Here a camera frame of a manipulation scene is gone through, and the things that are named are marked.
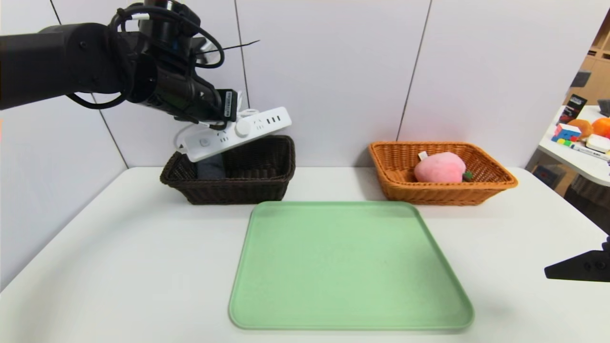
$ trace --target white table in background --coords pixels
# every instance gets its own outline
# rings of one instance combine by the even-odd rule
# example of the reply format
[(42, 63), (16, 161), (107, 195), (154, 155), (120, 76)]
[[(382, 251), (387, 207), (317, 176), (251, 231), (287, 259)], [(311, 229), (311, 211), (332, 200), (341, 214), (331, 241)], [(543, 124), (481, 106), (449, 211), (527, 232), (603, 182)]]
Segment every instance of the white table in background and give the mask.
[[(528, 172), (480, 206), (418, 206), (475, 308), (463, 331), (244, 331), (228, 302), (254, 206), (192, 206), (124, 172), (0, 298), (2, 343), (605, 342), (610, 284), (543, 268), (606, 236)], [(370, 168), (297, 168), (285, 200), (383, 200)]]
[[(606, 161), (570, 149), (565, 145), (557, 144), (551, 140), (553, 133), (555, 132), (555, 123), (559, 120), (559, 115), (563, 110), (564, 106), (559, 109), (557, 116), (555, 116), (544, 137), (542, 137), (542, 140), (538, 144), (538, 150), (573, 168), (574, 171), (588, 180), (593, 181), (596, 184), (610, 187), (610, 167), (608, 167)], [(593, 123), (595, 120), (605, 117), (600, 114), (599, 106), (585, 106), (578, 115), (578, 118)], [(533, 168), (539, 158), (539, 152), (537, 151), (527, 169), (530, 170)]]

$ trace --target white power strip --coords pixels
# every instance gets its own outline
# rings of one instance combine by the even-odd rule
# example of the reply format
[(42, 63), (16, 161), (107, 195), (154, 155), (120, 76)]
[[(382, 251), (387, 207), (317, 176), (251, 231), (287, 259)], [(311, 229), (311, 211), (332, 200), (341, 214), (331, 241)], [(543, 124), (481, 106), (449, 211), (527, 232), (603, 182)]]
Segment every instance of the white power strip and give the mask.
[(180, 151), (187, 154), (191, 162), (198, 162), (210, 156), (270, 135), (292, 124), (284, 107), (253, 114), (229, 122), (226, 129), (216, 131), (206, 129), (184, 138)]

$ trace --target orange fruit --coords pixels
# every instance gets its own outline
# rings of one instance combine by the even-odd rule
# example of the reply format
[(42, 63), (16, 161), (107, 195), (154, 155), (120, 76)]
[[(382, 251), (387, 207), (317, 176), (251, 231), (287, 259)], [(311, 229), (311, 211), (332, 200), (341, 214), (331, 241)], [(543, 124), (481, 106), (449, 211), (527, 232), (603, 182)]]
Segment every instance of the orange fruit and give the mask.
[(593, 134), (593, 126), (584, 119), (574, 119), (568, 125), (576, 126), (580, 129), (581, 135), (579, 139), (587, 138)]
[(606, 137), (610, 134), (610, 118), (600, 118), (593, 122), (593, 133)]

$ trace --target wicker basket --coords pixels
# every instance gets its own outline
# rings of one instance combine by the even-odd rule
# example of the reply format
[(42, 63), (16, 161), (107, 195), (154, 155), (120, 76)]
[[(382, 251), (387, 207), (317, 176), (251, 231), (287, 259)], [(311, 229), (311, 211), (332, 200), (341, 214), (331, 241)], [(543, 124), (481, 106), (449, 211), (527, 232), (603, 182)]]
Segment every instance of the wicker basket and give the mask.
[[(418, 153), (450, 151), (471, 171), (473, 182), (417, 182)], [(389, 200), (412, 204), (477, 205), (503, 190), (517, 187), (517, 179), (481, 148), (459, 142), (376, 142), (369, 146), (381, 188)]]
[(224, 152), (223, 163), (226, 179), (201, 180), (196, 165), (175, 153), (160, 179), (194, 205), (279, 201), (295, 173), (295, 144), (288, 136), (264, 137)]

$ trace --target rubik's cube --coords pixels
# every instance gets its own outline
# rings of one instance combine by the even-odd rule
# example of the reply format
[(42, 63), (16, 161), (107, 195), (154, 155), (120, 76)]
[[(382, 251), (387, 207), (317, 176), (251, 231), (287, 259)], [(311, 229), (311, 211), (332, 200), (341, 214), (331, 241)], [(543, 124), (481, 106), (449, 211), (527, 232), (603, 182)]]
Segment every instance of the rubik's cube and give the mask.
[(568, 124), (559, 124), (557, 125), (557, 129), (555, 129), (555, 134), (551, 140), (561, 145), (570, 146), (578, 140), (580, 135), (581, 132), (578, 127)]

